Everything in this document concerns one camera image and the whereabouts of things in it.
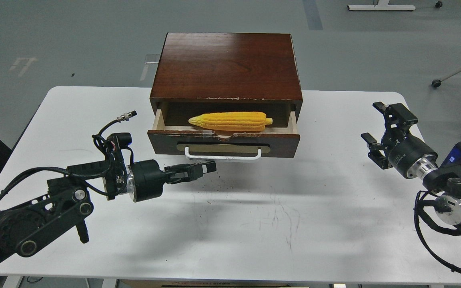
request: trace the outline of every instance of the white handle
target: white handle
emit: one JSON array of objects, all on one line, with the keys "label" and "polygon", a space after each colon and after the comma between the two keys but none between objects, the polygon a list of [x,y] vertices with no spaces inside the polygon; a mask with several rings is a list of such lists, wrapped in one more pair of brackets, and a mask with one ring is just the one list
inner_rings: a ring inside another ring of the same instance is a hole
[{"label": "white handle", "polygon": [[214,160],[218,162],[257,162],[261,158],[262,150],[261,148],[257,149],[257,155],[252,157],[243,157],[243,156],[207,156],[207,155],[191,155],[190,147],[186,146],[184,148],[184,154],[186,158],[190,160]]}]

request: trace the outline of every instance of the black bracket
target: black bracket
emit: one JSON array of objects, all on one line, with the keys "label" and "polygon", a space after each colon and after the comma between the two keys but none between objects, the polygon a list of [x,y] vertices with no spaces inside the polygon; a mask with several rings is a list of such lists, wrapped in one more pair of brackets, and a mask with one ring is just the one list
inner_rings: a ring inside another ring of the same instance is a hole
[{"label": "black bracket", "polygon": [[373,162],[375,162],[378,167],[382,169],[392,168],[392,165],[380,152],[386,150],[386,146],[379,144],[377,140],[371,136],[370,133],[362,133],[360,137],[362,137],[362,139],[364,139],[364,141],[367,143],[367,147],[369,149],[369,153],[367,153],[368,157],[373,160]]}]

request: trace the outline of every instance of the chair wheel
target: chair wheel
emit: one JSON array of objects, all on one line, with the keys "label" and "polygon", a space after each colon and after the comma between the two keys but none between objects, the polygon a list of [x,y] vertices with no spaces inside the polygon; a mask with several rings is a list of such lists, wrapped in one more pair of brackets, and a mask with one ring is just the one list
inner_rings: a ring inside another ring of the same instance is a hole
[{"label": "chair wheel", "polygon": [[434,88],[437,88],[441,85],[441,81],[438,80],[438,79],[435,79],[431,82],[431,85],[434,87]]}]

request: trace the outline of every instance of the drawer front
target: drawer front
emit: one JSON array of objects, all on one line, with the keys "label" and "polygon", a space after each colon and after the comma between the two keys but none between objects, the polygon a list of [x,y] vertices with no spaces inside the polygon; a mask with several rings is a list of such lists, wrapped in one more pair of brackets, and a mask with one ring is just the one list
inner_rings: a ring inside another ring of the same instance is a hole
[{"label": "drawer front", "polygon": [[293,158],[300,142],[298,134],[248,134],[247,136],[232,136],[222,140],[218,137],[204,137],[199,132],[194,131],[169,131],[169,130],[148,130],[148,138],[156,154],[184,155],[184,151],[179,149],[183,144],[230,144],[228,151],[223,152],[194,152],[197,155],[217,155],[217,156],[250,156],[250,153],[236,153],[243,149],[233,149],[233,146],[267,146],[262,157]]}]

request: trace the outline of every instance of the toy corn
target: toy corn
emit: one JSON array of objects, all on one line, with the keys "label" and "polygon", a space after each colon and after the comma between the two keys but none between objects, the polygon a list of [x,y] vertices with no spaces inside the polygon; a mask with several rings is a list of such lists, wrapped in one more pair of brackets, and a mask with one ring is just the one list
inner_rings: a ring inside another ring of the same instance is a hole
[{"label": "toy corn", "polygon": [[202,114],[188,122],[211,130],[259,132],[273,124],[273,119],[266,118],[263,112],[222,112]]}]

